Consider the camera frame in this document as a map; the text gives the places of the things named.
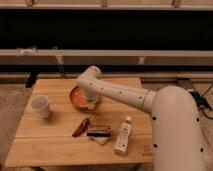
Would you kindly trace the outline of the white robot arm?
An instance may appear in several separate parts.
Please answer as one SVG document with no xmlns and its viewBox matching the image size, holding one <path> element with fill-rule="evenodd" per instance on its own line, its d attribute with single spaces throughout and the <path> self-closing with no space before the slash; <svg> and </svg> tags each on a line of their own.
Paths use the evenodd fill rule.
<svg viewBox="0 0 213 171">
<path fill-rule="evenodd" d="M 159 91 L 103 81 L 101 70 L 88 67 L 77 78 L 87 102 L 98 95 L 150 115 L 153 171 L 206 171 L 199 109 L 193 96 L 179 86 Z"/>
</svg>

